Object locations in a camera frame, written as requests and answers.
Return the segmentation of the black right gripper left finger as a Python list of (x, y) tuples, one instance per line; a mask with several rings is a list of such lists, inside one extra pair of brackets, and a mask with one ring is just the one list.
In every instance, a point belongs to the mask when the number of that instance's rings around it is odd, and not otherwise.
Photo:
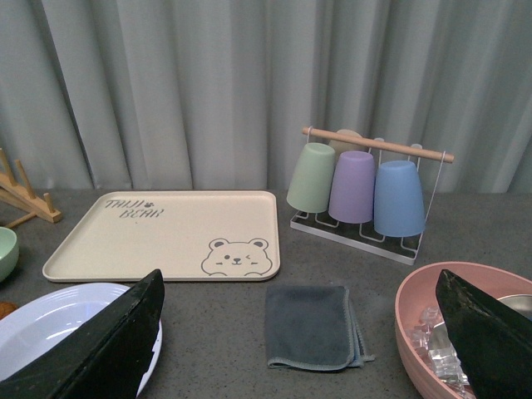
[(135, 398), (154, 356), (165, 299), (155, 269), (1, 383), (3, 398)]

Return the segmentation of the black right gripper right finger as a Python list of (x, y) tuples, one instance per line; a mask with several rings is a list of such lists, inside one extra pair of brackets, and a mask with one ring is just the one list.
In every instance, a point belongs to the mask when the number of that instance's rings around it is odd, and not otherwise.
[(436, 299), (477, 398), (531, 397), (531, 321), (449, 269)]

